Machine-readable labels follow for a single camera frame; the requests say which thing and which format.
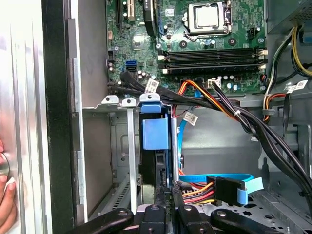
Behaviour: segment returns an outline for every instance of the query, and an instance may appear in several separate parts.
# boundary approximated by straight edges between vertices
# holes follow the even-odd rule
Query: green circuit board
[[[109,79],[118,82],[119,74],[125,70],[125,61],[137,61],[137,70],[147,74],[146,77],[138,79],[142,84],[146,84],[151,76],[155,76],[160,85],[173,91],[177,91],[184,79],[203,78],[204,81],[216,78],[231,76],[229,73],[204,73],[204,74],[183,74],[164,75],[158,68],[157,51],[198,51],[213,49],[237,49],[237,48],[265,48],[264,13],[263,0],[233,0],[231,1],[232,32],[226,36],[212,36],[209,40],[214,40],[214,47],[205,46],[205,38],[190,41],[184,36],[185,26],[182,18],[188,10],[189,4],[198,2],[217,2],[211,0],[154,0],[157,8],[158,24],[167,25],[168,31],[165,35],[158,34],[151,37],[147,34],[143,19],[143,6],[139,0],[134,0],[135,20],[121,19],[121,24],[116,24],[117,4],[122,6],[125,0],[107,0],[107,37],[108,49],[114,52],[115,67],[114,72],[109,72]],[[248,38],[248,30],[256,27],[260,31],[253,40]],[[230,40],[235,40],[235,45],[230,44]],[[181,41],[187,42],[185,48],[181,48]],[[263,87],[260,77],[264,73],[241,72],[236,73],[234,79],[222,79],[221,88],[227,94],[260,93]],[[193,89],[188,89],[187,94],[192,95]]]

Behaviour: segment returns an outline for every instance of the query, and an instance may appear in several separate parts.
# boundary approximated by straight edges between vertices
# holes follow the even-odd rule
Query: black ram slot
[[[166,74],[194,74],[205,72],[242,72],[242,71],[258,71],[261,64],[236,64],[230,63],[224,65],[210,64],[190,64],[190,65],[166,65],[163,69],[167,69]]]
[[[224,54],[224,53],[257,53],[257,48],[244,48],[244,49],[225,49],[225,50],[194,50],[194,51],[158,51],[158,55],[196,55],[196,54]]]
[[[256,59],[257,49],[233,49],[233,50],[211,50],[211,51],[188,51],[168,52],[161,51],[159,55],[165,57],[165,62],[189,62],[207,60],[242,60]]]
[[[236,60],[249,60],[253,59],[254,56],[244,56],[244,55],[237,55],[237,56],[198,56],[197,58],[194,57],[179,57],[179,58],[170,58],[169,60],[165,60],[165,62],[190,62],[190,61],[236,61]]]

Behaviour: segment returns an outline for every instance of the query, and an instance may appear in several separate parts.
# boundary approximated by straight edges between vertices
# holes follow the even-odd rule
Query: white cable label
[[[157,87],[159,86],[159,82],[150,78],[147,82],[145,93],[151,94],[156,93]]]
[[[195,126],[198,116],[194,115],[191,112],[185,112],[184,118],[185,121],[189,122],[191,125]]]
[[[296,88],[296,85],[293,85],[292,87],[289,88],[289,90],[287,91],[288,94],[291,94],[294,89]]]
[[[250,139],[250,141],[258,142],[258,139],[257,139],[255,136],[252,136],[252,138]]]
[[[306,86],[306,84],[308,83],[308,80],[302,80],[300,82],[297,83],[295,90],[299,90],[299,89],[303,89],[304,86]]]

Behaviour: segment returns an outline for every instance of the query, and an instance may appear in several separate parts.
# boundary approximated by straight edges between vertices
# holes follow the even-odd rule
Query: sticker
[[[191,125],[195,126],[198,117],[190,112],[185,112],[185,116],[183,118],[185,121],[189,122]]]
[[[258,139],[257,139],[255,136],[252,136],[252,138],[250,139],[250,141],[258,142]]]
[[[157,87],[159,86],[159,82],[150,78],[147,82],[145,93],[156,93]]]
[[[165,15],[166,15],[167,17],[175,16],[175,10],[174,10],[174,9],[166,9],[166,10],[165,10]]]
[[[308,80],[302,80],[300,82],[297,83],[295,90],[299,90],[299,89],[303,89],[304,86],[306,86],[306,84],[308,83]]]
[[[296,88],[296,85],[293,85],[292,87],[289,88],[289,90],[287,91],[288,94],[291,94],[294,89]]]

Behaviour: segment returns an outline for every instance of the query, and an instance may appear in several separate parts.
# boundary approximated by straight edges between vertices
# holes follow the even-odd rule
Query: pcie slot
[[[116,26],[121,30],[122,23],[121,23],[121,0],[116,0]]]
[[[135,21],[135,4],[134,0],[128,0],[128,21]]]

